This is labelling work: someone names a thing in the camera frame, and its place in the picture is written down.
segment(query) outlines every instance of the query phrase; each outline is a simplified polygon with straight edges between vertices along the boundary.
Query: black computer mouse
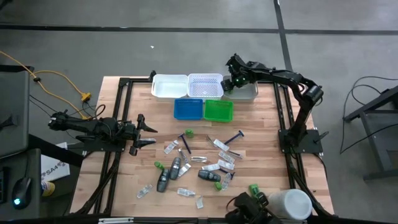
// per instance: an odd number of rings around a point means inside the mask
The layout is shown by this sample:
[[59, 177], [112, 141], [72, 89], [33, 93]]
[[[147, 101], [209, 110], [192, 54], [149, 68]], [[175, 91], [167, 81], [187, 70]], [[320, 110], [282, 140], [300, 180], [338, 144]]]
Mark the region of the black computer mouse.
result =
[[23, 177], [12, 188], [12, 205], [15, 209], [26, 208], [32, 198], [32, 179]]

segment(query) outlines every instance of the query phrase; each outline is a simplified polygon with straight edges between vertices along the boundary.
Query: white container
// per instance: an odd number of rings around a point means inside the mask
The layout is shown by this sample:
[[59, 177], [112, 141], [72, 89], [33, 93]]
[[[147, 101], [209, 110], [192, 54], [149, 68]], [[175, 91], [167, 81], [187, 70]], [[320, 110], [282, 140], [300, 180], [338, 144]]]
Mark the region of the white container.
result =
[[187, 86], [186, 75], [157, 74], [152, 82], [151, 93], [158, 101], [174, 101], [187, 95]]
[[188, 96], [205, 100], [220, 100], [224, 94], [222, 74], [195, 73], [188, 76]]
[[306, 193], [299, 189], [283, 190], [268, 197], [269, 209], [279, 218], [304, 220], [312, 212], [312, 203]]
[[[223, 77], [223, 80], [230, 79], [231, 75], [226, 75]], [[225, 91], [223, 95], [224, 100], [232, 101], [232, 102], [253, 102], [256, 96], [259, 94], [259, 87], [257, 82], [249, 83], [241, 88], [235, 87], [231, 93], [229, 91]]]

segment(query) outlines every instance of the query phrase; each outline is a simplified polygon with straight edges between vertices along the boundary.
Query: blue basket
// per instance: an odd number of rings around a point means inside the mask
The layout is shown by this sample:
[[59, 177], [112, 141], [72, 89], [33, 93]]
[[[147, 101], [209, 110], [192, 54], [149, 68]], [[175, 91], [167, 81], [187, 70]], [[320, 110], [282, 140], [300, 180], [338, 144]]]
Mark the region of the blue basket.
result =
[[202, 99], [175, 99], [174, 118], [179, 120], [200, 120], [203, 117]]

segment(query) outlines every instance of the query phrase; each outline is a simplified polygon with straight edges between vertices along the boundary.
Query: concrete floor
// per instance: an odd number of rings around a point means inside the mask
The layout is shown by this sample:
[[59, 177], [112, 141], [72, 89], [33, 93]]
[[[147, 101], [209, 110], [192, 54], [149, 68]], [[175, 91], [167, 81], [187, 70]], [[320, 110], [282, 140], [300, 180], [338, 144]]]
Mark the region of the concrete floor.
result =
[[[395, 0], [280, 0], [287, 29], [398, 29]], [[272, 0], [15, 0], [0, 12], [0, 22], [69, 26], [216, 27], [276, 29]], [[68, 75], [83, 91], [93, 94], [94, 105], [102, 77], [158, 73], [227, 73], [225, 62], [233, 53], [244, 60], [284, 68], [279, 34], [181, 32], [55, 32], [0, 31], [0, 49], [36, 70]], [[323, 86], [323, 103], [313, 110], [315, 125], [330, 134], [323, 139], [324, 161], [335, 213], [341, 217], [396, 222], [398, 179], [363, 182], [377, 171], [369, 143], [363, 141], [339, 155], [341, 117], [346, 94], [359, 77], [397, 78], [397, 35], [288, 35], [294, 70]], [[0, 64], [13, 64], [1, 57]], [[43, 83], [81, 107], [80, 96], [61, 77], [41, 76]], [[398, 82], [364, 80], [383, 91]], [[46, 95], [35, 83], [30, 92], [56, 110], [65, 103]], [[367, 102], [377, 96], [366, 88], [356, 92]], [[347, 112], [359, 104], [351, 98]], [[47, 127], [48, 117], [30, 107], [30, 132], [52, 143], [76, 142], [64, 132]], [[365, 135], [362, 124], [346, 125], [345, 146]], [[65, 188], [71, 195], [73, 181]], [[68, 196], [51, 209], [62, 213]]]

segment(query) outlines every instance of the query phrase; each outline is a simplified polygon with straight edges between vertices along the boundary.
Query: white basket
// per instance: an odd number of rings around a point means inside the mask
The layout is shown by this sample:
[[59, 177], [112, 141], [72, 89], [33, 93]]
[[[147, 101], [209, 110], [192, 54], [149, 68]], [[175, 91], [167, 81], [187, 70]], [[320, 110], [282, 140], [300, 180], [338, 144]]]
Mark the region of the white basket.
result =
[[152, 82], [151, 93], [158, 101], [174, 101], [187, 95], [187, 85], [186, 75], [157, 74]]
[[189, 74], [188, 96], [205, 100], [220, 100], [224, 94], [221, 74]]

